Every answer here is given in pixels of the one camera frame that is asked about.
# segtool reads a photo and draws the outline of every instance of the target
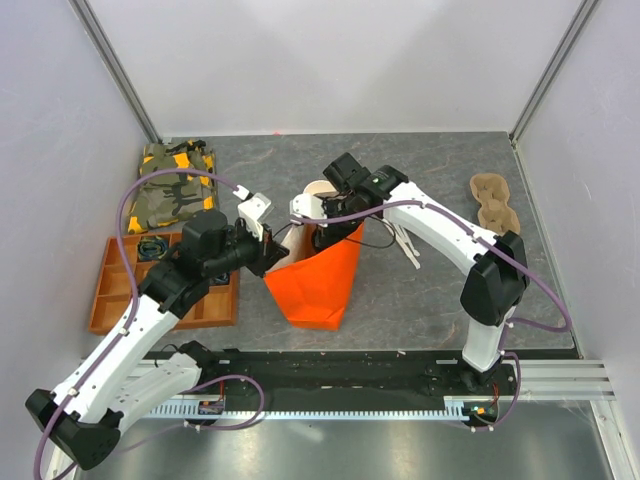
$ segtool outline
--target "orange bag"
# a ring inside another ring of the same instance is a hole
[[[298,242],[304,251],[298,252],[298,260],[294,259],[289,265],[278,268],[276,264],[275,270],[267,273],[265,282],[294,327],[338,330],[349,304],[360,244],[342,240],[313,255],[311,234],[314,228],[309,225],[294,228],[301,230]],[[348,238],[361,241],[363,230],[364,224]]]

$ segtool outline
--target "green object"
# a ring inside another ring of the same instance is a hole
[[[139,173],[144,176],[167,168],[195,168],[213,173],[214,154],[203,140],[180,144],[152,143],[145,147]],[[145,183],[129,212],[129,234],[188,220],[194,213],[214,207],[216,185],[205,177],[167,174]]]

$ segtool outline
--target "white wall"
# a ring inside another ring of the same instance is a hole
[[[23,404],[78,364],[105,239],[144,138],[66,0],[0,15],[0,465],[31,478]]]
[[[640,448],[640,3],[600,2],[521,142],[587,354]]]
[[[509,130],[579,0],[91,0],[165,136]]]

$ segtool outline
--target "gray floor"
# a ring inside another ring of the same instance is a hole
[[[176,421],[142,420],[133,444]],[[493,433],[436,422],[265,421],[239,432],[180,429],[112,456],[83,480],[612,479],[587,403],[521,404]]]
[[[289,200],[344,152],[375,169],[390,164],[434,199],[477,222],[478,205],[469,180],[476,173],[503,175],[511,189],[510,205],[518,213],[529,266],[552,282],[525,186],[505,133],[410,133],[215,137],[218,172],[262,192],[276,206],[269,223],[287,223]],[[235,219],[235,197],[221,187],[222,210]],[[367,225],[365,241],[384,244],[380,225]],[[238,323],[235,327],[172,332],[166,343],[197,339],[212,349],[459,349],[468,318],[459,303],[464,278],[442,255],[421,241],[422,268],[415,270],[399,247],[363,248],[349,310],[338,332],[291,327],[259,278],[243,271]],[[517,315],[547,325],[563,320],[535,286],[525,294]],[[508,348],[570,348],[570,334],[556,335],[526,327],[510,332]]]

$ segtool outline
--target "orange tray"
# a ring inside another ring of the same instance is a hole
[[[182,234],[178,232],[126,235],[124,237],[124,248],[138,284],[145,277],[147,271],[157,263],[138,261],[138,242],[142,237],[156,235],[166,238],[169,245],[179,242],[182,237]],[[122,258],[120,258],[118,244],[116,238],[111,237],[107,240],[107,247],[102,259],[100,280],[91,310],[89,331],[96,335],[109,333],[129,305],[130,296],[129,280]],[[194,305],[189,313],[178,322],[174,330],[233,326],[236,324],[237,299],[238,272],[233,272],[229,279],[229,285],[210,287],[209,293]]]

